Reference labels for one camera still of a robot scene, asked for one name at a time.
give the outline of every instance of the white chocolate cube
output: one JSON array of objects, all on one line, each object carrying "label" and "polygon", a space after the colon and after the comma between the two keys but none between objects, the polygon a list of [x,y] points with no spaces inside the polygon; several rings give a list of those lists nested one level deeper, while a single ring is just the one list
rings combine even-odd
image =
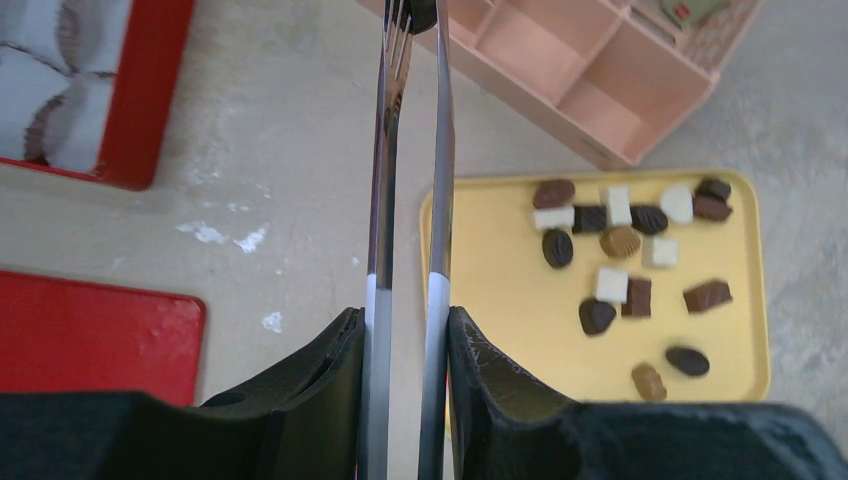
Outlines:
[{"label": "white chocolate cube", "polygon": [[676,267],[680,243],[673,238],[647,237],[642,246],[642,265],[648,268]]},{"label": "white chocolate cube", "polygon": [[627,280],[624,270],[601,267],[595,284],[595,298],[602,302],[627,303]]},{"label": "white chocolate cube", "polygon": [[545,231],[552,228],[573,227],[574,207],[568,205],[561,208],[545,208],[533,212],[533,223],[536,230]]},{"label": "white chocolate cube", "polygon": [[609,226],[633,223],[633,218],[630,216],[630,188],[607,187],[601,192],[601,196],[607,206],[607,224]]}]

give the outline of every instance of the pink organizer box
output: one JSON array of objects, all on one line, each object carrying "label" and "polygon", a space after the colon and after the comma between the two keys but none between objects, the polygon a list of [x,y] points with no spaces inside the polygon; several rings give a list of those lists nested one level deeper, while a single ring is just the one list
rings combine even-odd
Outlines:
[{"label": "pink organizer box", "polygon": [[[12,85],[0,89],[0,106],[23,116],[0,114],[0,163],[147,189],[193,7],[194,0],[0,2],[0,82]],[[99,44],[86,41],[95,30]],[[3,71],[11,62],[43,74],[21,84]],[[59,83],[53,77],[66,88],[51,86]]]},{"label": "pink organizer box", "polygon": [[[762,3],[681,30],[660,0],[449,0],[451,62],[599,168],[629,168],[709,97]],[[417,39],[435,49],[434,30]]]}]

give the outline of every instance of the chocolate bar piece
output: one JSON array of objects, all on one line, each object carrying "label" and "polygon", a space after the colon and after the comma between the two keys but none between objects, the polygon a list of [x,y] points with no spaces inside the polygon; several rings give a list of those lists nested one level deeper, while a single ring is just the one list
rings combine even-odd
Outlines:
[{"label": "chocolate bar piece", "polygon": [[707,195],[695,195],[692,208],[696,217],[711,222],[723,222],[733,213],[733,209],[726,203]]},{"label": "chocolate bar piece", "polygon": [[601,236],[601,249],[610,258],[633,256],[642,246],[642,239],[632,227],[613,227]]},{"label": "chocolate bar piece", "polygon": [[648,363],[640,363],[630,372],[630,378],[639,391],[639,396],[649,401],[665,400],[668,391],[662,383],[662,377],[657,370]]},{"label": "chocolate bar piece", "polygon": [[732,302],[730,287],[724,280],[710,280],[683,292],[689,313],[705,312],[724,303]]},{"label": "chocolate bar piece", "polygon": [[606,332],[616,315],[615,307],[594,298],[583,300],[578,313],[583,333],[590,337]]},{"label": "chocolate bar piece", "polygon": [[571,243],[571,237],[562,230],[548,230],[542,237],[542,253],[548,265],[559,270],[574,258],[574,244]]},{"label": "chocolate bar piece", "polygon": [[630,277],[627,281],[627,303],[621,306],[622,317],[651,316],[651,280]]},{"label": "chocolate bar piece", "polygon": [[701,377],[710,371],[707,356],[691,347],[673,346],[665,351],[665,359],[690,377]]},{"label": "chocolate bar piece", "polygon": [[571,233],[599,233],[607,228],[607,207],[580,205],[574,207],[574,227]]},{"label": "chocolate bar piece", "polygon": [[533,206],[542,208],[562,207],[574,198],[574,182],[564,178],[542,182],[533,195]]},{"label": "chocolate bar piece", "polygon": [[633,228],[645,235],[656,235],[668,228],[668,217],[659,207],[653,205],[634,205],[630,207]]},{"label": "chocolate bar piece", "polygon": [[698,184],[695,194],[713,197],[726,203],[727,199],[730,198],[730,184],[717,178],[705,178]]}]

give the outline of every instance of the concrete floor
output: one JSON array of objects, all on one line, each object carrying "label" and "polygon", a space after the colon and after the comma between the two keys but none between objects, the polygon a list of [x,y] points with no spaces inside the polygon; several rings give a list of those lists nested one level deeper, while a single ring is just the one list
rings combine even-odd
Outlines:
[{"label": "concrete floor", "polygon": [[[727,166],[756,185],[769,399],[810,411],[848,450],[848,17],[844,0],[813,3],[768,1],[715,95],[642,168]],[[155,187],[0,168],[0,266],[205,299],[198,401],[290,354],[364,303],[378,25],[352,0],[198,2]],[[416,219],[432,179],[436,62],[416,48],[412,64],[391,478],[415,469],[423,370]],[[458,175],[592,169],[463,76],[454,89]]]}]

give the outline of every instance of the white paint stain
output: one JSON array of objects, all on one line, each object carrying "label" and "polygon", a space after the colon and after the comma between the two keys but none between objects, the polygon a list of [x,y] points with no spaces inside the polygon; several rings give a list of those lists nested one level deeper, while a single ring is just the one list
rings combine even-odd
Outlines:
[{"label": "white paint stain", "polygon": [[233,243],[241,247],[244,253],[253,253],[260,243],[265,241],[265,234],[268,233],[268,224],[263,225],[259,230],[251,232],[242,240],[233,240]]},{"label": "white paint stain", "polygon": [[283,333],[283,316],[280,312],[274,312],[271,315],[262,319],[262,326],[265,330],[271,330],[274,333]]},{"label": "white paint stain", "polygon": [[194,233],[194,238],[203,243],[219,243],[223,244],[230,239],[227,235],[222,234],[218,230],[206,225],[206,222],[188,222],[182,225],[177,225],[177,230],[183,233]]}]

